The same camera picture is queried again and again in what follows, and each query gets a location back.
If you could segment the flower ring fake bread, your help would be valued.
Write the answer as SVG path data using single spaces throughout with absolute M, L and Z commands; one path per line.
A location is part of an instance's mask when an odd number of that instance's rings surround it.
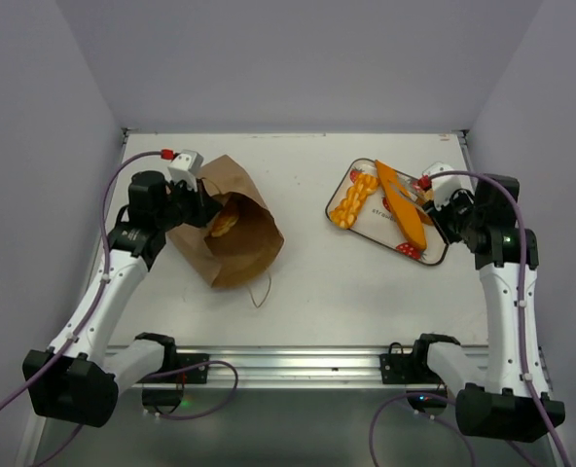
M 235 226 L 239 217 L 238 200 L 236 198 L 230 198 L 214 221 L 214 224 L 209 231 L 209 235 L 213 238 L 223 236 Z

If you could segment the metal tongs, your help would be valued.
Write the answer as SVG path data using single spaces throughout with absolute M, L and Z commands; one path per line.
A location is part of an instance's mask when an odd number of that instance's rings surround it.
M 401 200 L 407 206 L 410 205 L 424 223 L 428 223 L 425 205 L 434 198 L 432 189 L 422 189 L 417 179 L 401 173 L 398 173 L 398 177 L 394 180 L 380 179 L 380 182 L 385 197 L 388 199 L 388 204 L 391 204 L 392 199 Z

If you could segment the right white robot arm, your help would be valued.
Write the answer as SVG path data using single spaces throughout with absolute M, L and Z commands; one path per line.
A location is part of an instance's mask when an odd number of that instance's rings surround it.
M 417 185 L 432 193 L 424 208 L 444 240 L 463 243 L 474 256 L 486 301 L 487 366 L 475 365 L 456 338 L 423 334 L 410 352 L 380 355 L 381 381 L 441 383 L 454 398 L 462 434 L 532 443 L 565 420 L 563 402 L 550 394 L 537 342 L 536 235 L 524 224 L 516 178 L 475 173 L 476 187 L 468 191 L 461 174 L 425 172 Z

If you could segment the brown paper bag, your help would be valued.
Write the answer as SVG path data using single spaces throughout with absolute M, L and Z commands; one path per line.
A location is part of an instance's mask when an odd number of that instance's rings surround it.
M 270 272 L 284 237 L 248 172 L 230 156 L 205 164 L 199 173 L 205 190 L 224 205 L 238 200 L 239 220 L 226 234 L 213 238 L 207 227 L 182 225 L 167 236 L 188 264 L 213 289 L 250 287 Z

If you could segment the long orange fake baguette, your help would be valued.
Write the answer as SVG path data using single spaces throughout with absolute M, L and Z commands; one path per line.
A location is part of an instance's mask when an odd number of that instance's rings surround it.
M 398 177 L 395 169 L 379 160 L 375 160 L 375 167 L 379 182 L 380 179 L 394 180 Z M 388 207 L 405 240 L 414 248 L 421 251 L 425 250 L 427 248 L 427 239 L 422 222 L 415 210 L 401 200 L 396 201 L 395 199 L 391 200 L 391 204 L 388 204 Z

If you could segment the braided yellow fake bread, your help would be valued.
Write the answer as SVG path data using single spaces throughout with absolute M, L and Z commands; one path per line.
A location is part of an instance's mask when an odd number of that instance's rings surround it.
M 378 189 L 376 176 L 362 172 L 347 189 L 340 204 L 330 213 L 330 219 L 337 227 L 348 230 L 357 221 L 367 198 Z

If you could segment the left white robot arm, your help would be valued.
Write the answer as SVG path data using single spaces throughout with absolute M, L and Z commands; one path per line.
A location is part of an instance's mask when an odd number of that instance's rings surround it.
M 34 412 L 91 427 L 103 426 L 119 397 L 144 378 L 165 382 L 179 369 L 175 340 L 144 332 L 115 355 L 108 343 L 136 288 L 181 225 L 206 227 L 221 203 L 193 175 L 167 179 L 155 170 L 134 174 L 128 203 L 106 236 L 100 269 L 64 329 L 22 363 Z

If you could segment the tall orange fake muffin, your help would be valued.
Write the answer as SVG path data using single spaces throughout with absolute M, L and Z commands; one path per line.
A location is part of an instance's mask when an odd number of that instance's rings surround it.
M 419 190 L 416 198 L 416 203 L 418 208 L 416 209 L 420 221 L 427 226 L 434 226 L 434 222 L 431 217 L 426 212 L 426 207 L 430 206 L 433 201 L 433 191 L 423 191 Z

